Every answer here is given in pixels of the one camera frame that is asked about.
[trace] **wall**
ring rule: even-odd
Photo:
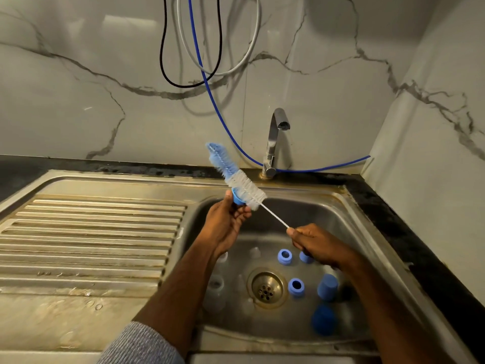
[[[209,67],[218,48],[215,1],[193,0]],[[212,80],[236,140],[261,160],[281,106],[292,125],[279,145],[281,167],[367,155],[435,0],[262,1],[248,64]],[[221,4],[225,70],[247,49],[255,2]],[[200,72],[180,50],[174,8],[168,0],[163,58],[167,74],[187,84]],[[180,90],[160,73],[163,0],[0,0],[0,11],[0,153],[208,165],[204,143],[217,141],[238,155],[205,89]]]
[[[442,0],[363,171],[485,304],[485,0]]]

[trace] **blue cap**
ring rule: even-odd
[[[278,262],[282,265],[289,265],[292,262],[292,252],[288,249],[282,249],[278,252]]]
[[[324,301],[332,301],[335,299],[338,288],[338,280],[334,275],[325,274],[318,284],[317,294]]]
[[[236,190],[234,188],[232,190],[232,201],[236,203],[238,206],[244,206],[246,202],[243,202],[237,195],[236,195]]]
[[[314,259],[310,257],[309,255],[306,255],[303,251],[300,252],[300,260],[304,263],[312,263]]]
[[[300,279],[291,279],[288,282],[288,292],[299,298],[305,294],[305,284]]]
[[[320,305],[311,316],[312,328],[322,336],[330,336],[336,327],[336,316],[330,307]]]

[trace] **black countertop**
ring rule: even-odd
[[[0,201],[51,169],[161,177],[221,178],[214,168],[203,166],[0,155]],[[476,359],[479,362],[485,362],[485,350],[482,348],[483,336],[478,334],[485,327],[485,307],[473,297],[458,278],[440,262],[360,175],[284,173],[277,176],[288,183],[345,185],[363,212],[379,229],[403,262],[409,265],[409,270],[421,284],[424,292],[440,309]]]

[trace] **gray sleeve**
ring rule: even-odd
[[[183,364],[179,352],[157,331],[130,322],[101,354],[98,364]]]

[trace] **faucet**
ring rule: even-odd
[[[275,109],[271,117],[270,134],[268,137],[268,146],[266,147],[266,154],[263,159],[263,170],[259,177],[262,179],[271,179],[276,175],[276,169],[273,167],[275,160],[276,141],[278,140],[278,133],[280,130],[289,130],[289,121],[286,117],[285,110]]]

